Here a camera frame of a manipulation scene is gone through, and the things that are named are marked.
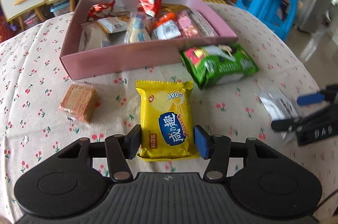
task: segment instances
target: cherry print tablecloth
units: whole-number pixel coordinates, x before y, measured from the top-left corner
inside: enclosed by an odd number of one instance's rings
[[[295,99],[317,90],[316,82],[289,48],[251,14],[231,6],[210,6],[236,32],[260,72],[205,91],[194,85],[190,104],[195,123],[233,141],[244,142],[249,136],[265,141],[312,171],[323,184],[323,197],[327,196],[337,187],[336,139],[302,148],[295,142],[285,144],[279,134],[271,131],[269,115],[256,96],[257,91],[280,88]],[[21,216],[13,188],[23,173],[77,138],[103,141],[112,134],[126,134],[139,123],[140,96],[135,80],[191,80],[182,64],[80,80],[96,87],[100,104],[89,126],[67,120],[58,107],[72,81],[60,64],[59,53],[71,18],[69,13],[50,19],[0,44],[0,213],[11,221]],[[318,108],[302,108],[300,113]],[[134,175],[139,171],[203,173],[207,163],[203,159],[154,163],[138,158],[128,162]],[[94,160],[94,167],[108,175],[105,159]],[[228,175],[241,168],[242,159],[232,159]],[[330,215],[337,200],[338,196],[332,198],[317,217]]]

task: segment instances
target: yellow snack package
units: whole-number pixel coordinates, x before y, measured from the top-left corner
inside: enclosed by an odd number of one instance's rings
[[[141,152],[145,161],[197,158],[189,105],[192,81],[136,81],[141,95]]]

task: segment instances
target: wooden drawer handle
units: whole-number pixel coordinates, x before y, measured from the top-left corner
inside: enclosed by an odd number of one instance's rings
[[[26,0],[17,0],[14,2],[14,6],[15,5],[19,5],[19,4],[22,4],[23,2],[25,2]]]

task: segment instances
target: pink snack package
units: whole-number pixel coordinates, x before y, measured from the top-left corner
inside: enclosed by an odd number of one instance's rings
[[[177,14],[177,25],[179,26],[183,38],[198,38],[202,36],[186,10]]]

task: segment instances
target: green snack package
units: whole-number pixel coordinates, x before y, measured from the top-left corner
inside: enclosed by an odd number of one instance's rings
[[[240,44],[193,47],[181,52],[181,57],[200,89],[236,82],[259,70]]]

